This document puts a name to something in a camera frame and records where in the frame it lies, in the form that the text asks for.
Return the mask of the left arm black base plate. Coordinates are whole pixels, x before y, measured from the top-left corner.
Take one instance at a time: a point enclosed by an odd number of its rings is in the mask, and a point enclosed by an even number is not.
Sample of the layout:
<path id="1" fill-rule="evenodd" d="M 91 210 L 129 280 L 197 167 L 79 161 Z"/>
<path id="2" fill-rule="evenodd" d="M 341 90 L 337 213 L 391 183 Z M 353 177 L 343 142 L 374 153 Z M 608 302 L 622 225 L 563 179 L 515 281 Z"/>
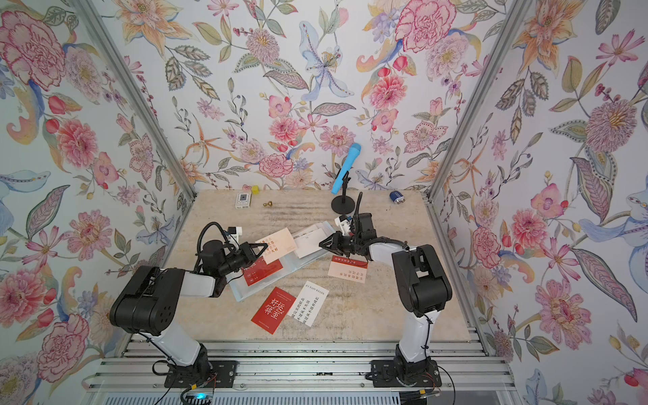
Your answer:
<path id="1" fill-rule="evenodd" d="M 209 360 L 207 365 L 171 366 L 164 388 L 233 388 L 239 363 L 234 360 Z"/>

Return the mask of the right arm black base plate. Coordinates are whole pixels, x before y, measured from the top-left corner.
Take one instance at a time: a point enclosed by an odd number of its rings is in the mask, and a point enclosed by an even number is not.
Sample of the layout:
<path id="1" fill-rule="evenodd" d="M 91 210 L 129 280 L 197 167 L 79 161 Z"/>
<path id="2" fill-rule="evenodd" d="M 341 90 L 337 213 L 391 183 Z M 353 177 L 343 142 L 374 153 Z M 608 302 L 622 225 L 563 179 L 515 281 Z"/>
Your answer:
<path id="1" fill-rule="evenodd" d="M 401 363 L 396 359 L 373 360 L 364 375 L 374 388 L 441 388 L 438 367 L 433 360 Z"/>

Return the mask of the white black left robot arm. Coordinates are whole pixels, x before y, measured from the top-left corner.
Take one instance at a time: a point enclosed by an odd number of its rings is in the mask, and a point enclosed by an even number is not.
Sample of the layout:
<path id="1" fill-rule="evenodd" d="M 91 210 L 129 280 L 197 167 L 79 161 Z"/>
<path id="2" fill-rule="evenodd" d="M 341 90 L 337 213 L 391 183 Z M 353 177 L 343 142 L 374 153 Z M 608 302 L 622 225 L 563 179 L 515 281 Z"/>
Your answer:
<path id="1" fill-rule="evenodd" d="M 174 384 L 202 384 L 217 375 L 205 346 L 175 320 L 182 297 L 219 298 L 230 275 L 255 264 L 268 244 L 239 242 L 219 223 L 210 222 L 197 238 L 193 270 L 141 266 L 112 304 L 114 327 L 147 339 L 169 366 Z"/>

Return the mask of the red card gold characters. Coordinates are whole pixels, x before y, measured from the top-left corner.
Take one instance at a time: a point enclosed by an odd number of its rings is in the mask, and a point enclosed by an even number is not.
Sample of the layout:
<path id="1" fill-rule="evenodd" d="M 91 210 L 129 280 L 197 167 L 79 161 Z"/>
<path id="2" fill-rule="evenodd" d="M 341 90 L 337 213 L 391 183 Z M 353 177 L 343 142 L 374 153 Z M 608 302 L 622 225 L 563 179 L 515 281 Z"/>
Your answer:
<path id="1" fill-rule="evenodd" d="M 267 263 L 264 258 L 259 258 L 253 265 L 243 271 L 244 280 L 248 286 L 253 286 L 283 268 L 280 260 Z"/>

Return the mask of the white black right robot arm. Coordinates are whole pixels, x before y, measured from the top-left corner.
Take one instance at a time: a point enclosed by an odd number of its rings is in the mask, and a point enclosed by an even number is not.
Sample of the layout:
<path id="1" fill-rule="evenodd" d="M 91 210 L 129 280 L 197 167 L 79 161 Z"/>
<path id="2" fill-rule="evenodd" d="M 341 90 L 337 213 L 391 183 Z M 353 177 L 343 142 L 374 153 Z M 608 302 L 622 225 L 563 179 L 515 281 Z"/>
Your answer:
<path id="1" fill-rule="evenodd" d="M 375 388 L 442 387 L 437 362 L 431 359 L 430 337 L 437 318 L 452 299 L 452 285 L 431 245 L 409 246 L 405 241 L 380 237 L 372 215 L 359 212 L 362 197 L 337 196 L 332 210 L 345 231 L 336 231 L 319 243 L 336 257 L 360 256 L 383 263 L 394 272 L 398 295 L 408 312 L 403 336 L 390 360 L 371 361 L 366 380 Z"/>

